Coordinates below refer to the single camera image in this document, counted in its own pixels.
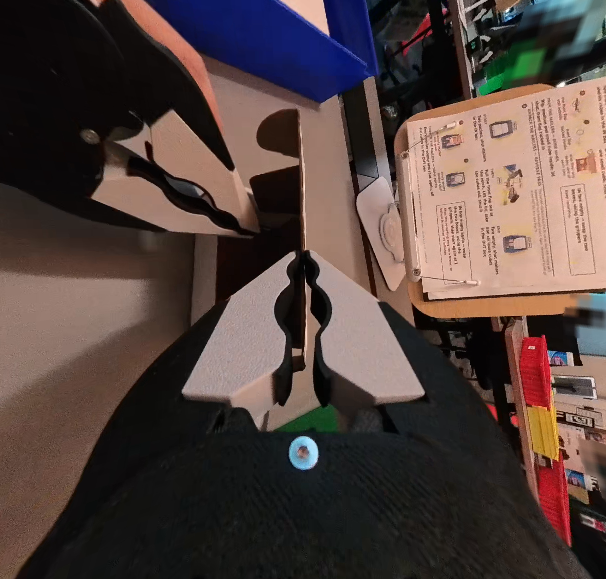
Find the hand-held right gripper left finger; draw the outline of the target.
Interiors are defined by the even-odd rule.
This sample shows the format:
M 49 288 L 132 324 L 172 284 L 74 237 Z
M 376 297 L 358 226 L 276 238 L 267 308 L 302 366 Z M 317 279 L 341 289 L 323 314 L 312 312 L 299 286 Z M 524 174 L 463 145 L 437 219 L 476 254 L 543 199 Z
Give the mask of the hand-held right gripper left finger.
M 302 252 L 286 254 L 200 325 L 209 331 L 182 388 L 186 400 L 246 409 L 263 430 L 303 415 Z

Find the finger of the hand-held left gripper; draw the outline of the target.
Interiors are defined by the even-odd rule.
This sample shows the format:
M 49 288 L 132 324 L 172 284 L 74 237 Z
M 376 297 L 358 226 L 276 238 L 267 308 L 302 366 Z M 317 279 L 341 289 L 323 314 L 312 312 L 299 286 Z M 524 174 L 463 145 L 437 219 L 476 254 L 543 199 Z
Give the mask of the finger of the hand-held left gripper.
M 227 150 L 214 118 L 202 126 L 203 138 L 174 110 L 150 127 L 154 163 L 168 176 L 175 192 L 177 216 L 169 219 L 173 232 L 192 234 L 257 234 L 259 219 L 230 154 L 225 164 L 210 148 L 210 133 L 218 134 L 219 148 Z
M 169 219 L 177 216 L 176 193 L 169 193 L 168 176 L 155 165 L 137 155 L 107 155 L 101 182 L 92 199 L 143 220 L 163 230 Z M 254 234 L 203 234 L 252 236 Z

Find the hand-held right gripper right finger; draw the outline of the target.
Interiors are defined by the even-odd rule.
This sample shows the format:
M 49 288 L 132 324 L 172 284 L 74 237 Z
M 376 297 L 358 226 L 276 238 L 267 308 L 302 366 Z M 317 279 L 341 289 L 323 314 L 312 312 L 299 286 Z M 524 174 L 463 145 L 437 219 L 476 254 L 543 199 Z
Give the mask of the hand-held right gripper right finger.
M 419 401 L 425 389 L 379 300 L 313 250 L 304 252 L 306 362 L 315 397 L 338 431 L 378 426 L 380 408 Z

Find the green plastic bin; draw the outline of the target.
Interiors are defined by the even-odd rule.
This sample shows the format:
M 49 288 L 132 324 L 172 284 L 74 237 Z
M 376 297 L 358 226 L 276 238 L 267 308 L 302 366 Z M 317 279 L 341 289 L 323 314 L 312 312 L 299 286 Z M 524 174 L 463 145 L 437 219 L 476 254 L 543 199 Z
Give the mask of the green plastic bin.
M 337 433 L 339 432 L 337 413 L 334 407 L 330 405 L 320 406 L 278 427 L 275 431 L 284 433 Z

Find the blue plastic bin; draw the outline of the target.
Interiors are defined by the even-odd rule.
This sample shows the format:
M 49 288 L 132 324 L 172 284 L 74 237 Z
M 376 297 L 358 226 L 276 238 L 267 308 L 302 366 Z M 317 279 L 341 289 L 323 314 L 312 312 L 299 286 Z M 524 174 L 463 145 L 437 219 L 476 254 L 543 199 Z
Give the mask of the blue plastic bin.
M 281 0 L 146 0 L 198 52 L 317 103 L 378 74 L 365 0 L 323 0 L 323 32 Z

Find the long dark desk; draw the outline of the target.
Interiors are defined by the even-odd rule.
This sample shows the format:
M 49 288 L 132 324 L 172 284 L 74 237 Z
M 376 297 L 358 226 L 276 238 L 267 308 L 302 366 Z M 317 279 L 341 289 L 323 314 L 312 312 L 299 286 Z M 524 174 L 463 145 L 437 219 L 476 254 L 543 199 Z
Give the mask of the long dark desk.
M 466 52 L 466 14 L 462 0 L 448 0 L 453 30 L 454 45 L 458 60 L 459 75 L 464 99 L 476 98 L 473 84 L 472 61 Z

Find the person's left hand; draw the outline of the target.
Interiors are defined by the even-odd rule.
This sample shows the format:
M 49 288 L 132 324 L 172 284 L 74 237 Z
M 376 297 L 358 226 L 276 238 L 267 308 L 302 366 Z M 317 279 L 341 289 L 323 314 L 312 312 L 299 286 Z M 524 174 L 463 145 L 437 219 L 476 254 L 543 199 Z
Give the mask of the person's left hand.
M 168 48 L 193 76 L 223 132 L 223 122 L 208 71 L 201 55 L 144 0 L 120 0 L 138 25 Z

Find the instruction sheet on stand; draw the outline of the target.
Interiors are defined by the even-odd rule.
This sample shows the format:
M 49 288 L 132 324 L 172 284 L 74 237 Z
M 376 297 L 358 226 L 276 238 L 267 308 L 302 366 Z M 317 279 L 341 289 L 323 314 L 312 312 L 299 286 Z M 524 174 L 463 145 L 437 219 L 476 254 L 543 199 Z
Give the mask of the instruction sheet on stand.
M 544 83 L 507 89 L 488 96 L 472 98 L 420 112 L 405 121 L 396 133 L 395 147 L 399 152 L 408 147 L 405 125 L 425 118 L 456 116 L 464 111 L 491 106 L 509 99 L 518 99 L 554 87 Z M 485 318 L 485 317 L 524 317 L 535 315 L 561 315 L 571 313 L 572 308 L 589 307 L 590 295 L 605 297 L 605 290 L 591 292 L 556 292 L 536 295 L 484 296 L 480 298 L 462 298 L 425 301 L 420 283 L 403 281 L 397 291 L 390 291 L 385 284 L 383 274 L 376 261 L 375 254 L 368 241 L 363 226 L 360 226 L 369 276 L 368 290 L 379 300 L 388 302 L 396 311 L 412 322 L 412 308 L 434 318 Z

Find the wooden table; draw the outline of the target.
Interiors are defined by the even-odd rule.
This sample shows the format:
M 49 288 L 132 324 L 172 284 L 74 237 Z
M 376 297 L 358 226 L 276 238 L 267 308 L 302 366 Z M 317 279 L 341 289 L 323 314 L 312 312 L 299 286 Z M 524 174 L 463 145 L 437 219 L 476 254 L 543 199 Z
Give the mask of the wooden table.
M 532 449 L 532 435 L 528 419 L 526 399 L 524 396 L 522 377 L 520 372 L 520 359 L 524 339 L 528 334 L 526 318 L 510 318 L 504 329 L 504 341 L 507 351 L 510 371 L 513 403 L 518 418 L 521 454 L 523 459 L 526 481 L 537 503 L 539 500 L 539 485 L 536 474 L 536 457 Z

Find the red plastic bin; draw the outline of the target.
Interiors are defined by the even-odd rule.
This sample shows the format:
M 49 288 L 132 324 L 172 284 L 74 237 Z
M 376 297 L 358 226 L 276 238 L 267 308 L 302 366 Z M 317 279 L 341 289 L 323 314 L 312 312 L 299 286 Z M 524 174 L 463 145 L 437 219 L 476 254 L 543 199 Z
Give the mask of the red plastic bin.
M 523 339 L 519 372 L 526 404 L 550 410 L 553 391 L 545 335 Z
M 550 467 L 539 466 L 537 481 L 542 511 L 561 540 L 570 547 L 572 545 L 570 502 L 562 460 L 553 460 Z

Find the yellow plastic bin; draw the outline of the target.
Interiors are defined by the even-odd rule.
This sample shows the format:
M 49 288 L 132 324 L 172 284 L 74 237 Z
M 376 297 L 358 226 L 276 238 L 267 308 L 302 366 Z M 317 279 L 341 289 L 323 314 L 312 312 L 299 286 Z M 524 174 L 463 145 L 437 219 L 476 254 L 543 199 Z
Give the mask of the yellow plastic bin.
M 526 414 L 533 452 L 558 462 L 560 449 L 556 408 L 527 406 Z

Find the printed instruction sheet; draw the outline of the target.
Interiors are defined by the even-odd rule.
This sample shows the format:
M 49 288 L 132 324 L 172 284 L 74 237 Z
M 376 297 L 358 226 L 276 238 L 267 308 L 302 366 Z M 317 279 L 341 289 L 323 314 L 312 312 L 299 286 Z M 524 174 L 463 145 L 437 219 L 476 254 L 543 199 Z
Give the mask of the printed instruction sheet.
M 425 298 L 605 291 L 605 78 L 404 130 Z

